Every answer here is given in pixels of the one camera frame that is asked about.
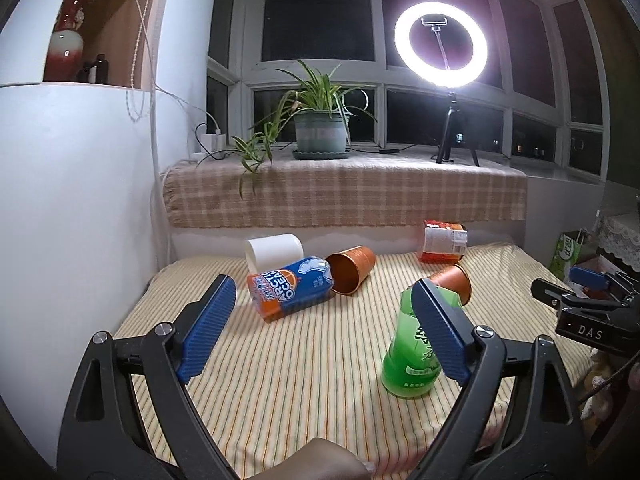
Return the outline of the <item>operator hand brown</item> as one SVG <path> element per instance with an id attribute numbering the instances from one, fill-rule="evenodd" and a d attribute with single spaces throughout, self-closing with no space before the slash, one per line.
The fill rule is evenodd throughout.
<path id="1" fill-rule="evenodd" d="M 369 480 L 372 472 L 356 455 L 341 446 L 313 438 L 302 448 L 250 480 Z"/>

